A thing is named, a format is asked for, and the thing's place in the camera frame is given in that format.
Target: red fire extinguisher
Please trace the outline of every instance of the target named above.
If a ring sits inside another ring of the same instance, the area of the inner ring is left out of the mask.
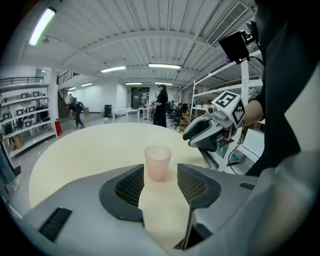
[[[55,125],[56,134],[57,134],[58,136],[62,135],[62,130],[61,130],[60,122],[59,122],[59,121],[55,121],[55,122],[54,122],[54,125]]]

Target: robotic arm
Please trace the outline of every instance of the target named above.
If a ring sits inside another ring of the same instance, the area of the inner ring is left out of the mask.
[[[186,128],[183,139],[199,150],[215,152],[232,143],[232,136],[242,123],[245,107],[239,94],[225,91],[215,98],[206,113]]]

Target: black mesh grille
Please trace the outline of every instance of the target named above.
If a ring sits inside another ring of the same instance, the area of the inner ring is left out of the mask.
[[[190,203],[193,199],[201,196],[208,189],[204,183],[199,182],[179,167],[177,178],[178,186],[188,203]]]
[[[140,169],[119,181],[114,191],[116,195],[128,204],[138,207],[139,197],[144,188],[144,170]]]
[[[204,175],[205,168],[178,163],[178,186],[191,209],[205,208],[217,200],[221,194],[221,185]]]

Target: ceiling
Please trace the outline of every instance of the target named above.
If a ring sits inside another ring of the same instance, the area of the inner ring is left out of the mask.
[[[39,10],[44,7],[54,7],[56,15],[36,46],[24,45],[22,59],[52,61],[60,70],[100,79],[110,75],[100,70],[126,66],[126,71],[117,73],[126,83],[170,82],[182,88],[225,62],[222,49],[210,46],[206,40],[237,2],[48,0],[36,6],[38,12],[35,8],[26,18],[24,28],[32,31]],[[243,28],[254,16],[254,0],[241,2],[248,10],[224,35]],[[46,37],[48,44],[42,42]],[[182,68],[179,72],[151,69],[149,63]]]

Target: beige table surface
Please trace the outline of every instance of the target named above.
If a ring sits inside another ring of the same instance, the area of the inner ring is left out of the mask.
[[[201,153],[182,135],[145,123],[109,123],[88,127],[62,137],[36,162],[29,183],[31,208],[79,178],[145,163],[145,148],[165,145],[172,151],[165,182],[150,180],[145,169],[139,208],[145,229],[165,249],[185,235],[189,205],[177,184],[177,164],[206,167]]]

